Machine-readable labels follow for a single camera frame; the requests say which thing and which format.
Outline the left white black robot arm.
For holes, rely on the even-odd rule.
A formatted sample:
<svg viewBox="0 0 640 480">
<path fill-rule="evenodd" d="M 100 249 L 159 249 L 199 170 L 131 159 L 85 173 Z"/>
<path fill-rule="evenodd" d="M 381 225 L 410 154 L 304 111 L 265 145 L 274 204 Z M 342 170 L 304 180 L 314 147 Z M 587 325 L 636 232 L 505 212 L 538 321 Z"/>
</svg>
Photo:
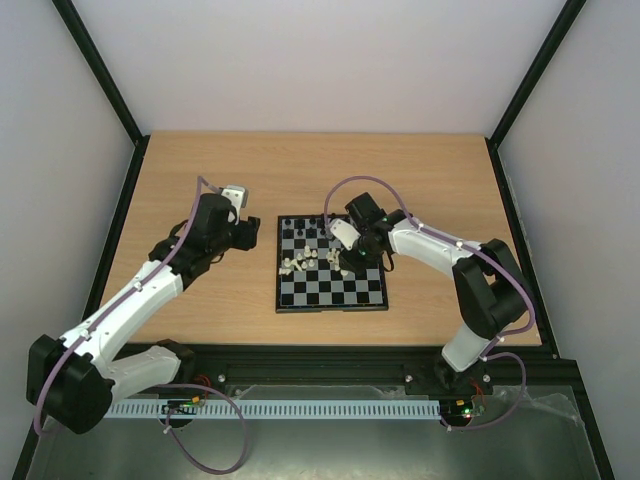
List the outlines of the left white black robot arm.
<svg viewBox="0 0 640 480">
<path fill-rule="evenodd" d="M 156 244 L 110 301 L 60 338 L 43 335 L 32 344 L 26 398 L 39 413 L 84 434 L 113 404 L 157 385 L 192 379 L 194 352 L 169 339 L 136 355 L 116 356 L 160 308 L 227 250 L 256 246 L 259 219 L 240 217 L 247 199 L 247 189 L 236 185 L 201 195 L 194 214 Z"/>
</svg>

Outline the black silver chess board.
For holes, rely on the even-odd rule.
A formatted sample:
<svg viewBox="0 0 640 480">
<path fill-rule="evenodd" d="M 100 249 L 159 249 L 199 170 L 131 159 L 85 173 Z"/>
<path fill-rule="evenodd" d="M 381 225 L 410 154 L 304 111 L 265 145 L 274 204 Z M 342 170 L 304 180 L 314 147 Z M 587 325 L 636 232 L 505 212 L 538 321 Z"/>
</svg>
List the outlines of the black silver chess board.
<svg viewBox="0 0 640 480">
<path fill-rule="evenodd" d="M 324 217 L 289 215 L 277 219 L 275 311 L 386 311 L 382 267 L 355 274 L 338 264 L 341 243 L 331 237 Z"/>
</svg>

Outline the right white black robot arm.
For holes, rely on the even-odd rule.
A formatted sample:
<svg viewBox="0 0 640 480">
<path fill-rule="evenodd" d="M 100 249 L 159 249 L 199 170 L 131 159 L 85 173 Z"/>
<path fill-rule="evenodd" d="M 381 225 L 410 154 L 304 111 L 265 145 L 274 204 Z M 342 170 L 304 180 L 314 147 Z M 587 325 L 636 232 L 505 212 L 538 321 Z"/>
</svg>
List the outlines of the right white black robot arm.
<svg viewBox="0 0 640 480">
<path fill-rule="evenodd" d="M 329 232 L 342 249 L 343 270 L 361 273 L 382 257 L 404 256 L 453 281 L 462 326 L 441 350 L 436 379 L 445 390 L 460 390 L 471 379 L 470 367 L 488 357 L 508 334 L 507 327 L 535 307 L 522 271 L 509 246 L 498 239 L 466 241 L 426 226 L 406 209 L 391 213 L 368 193 L 346 206 L 346 220 L 333 219 Z"/>
</svg>

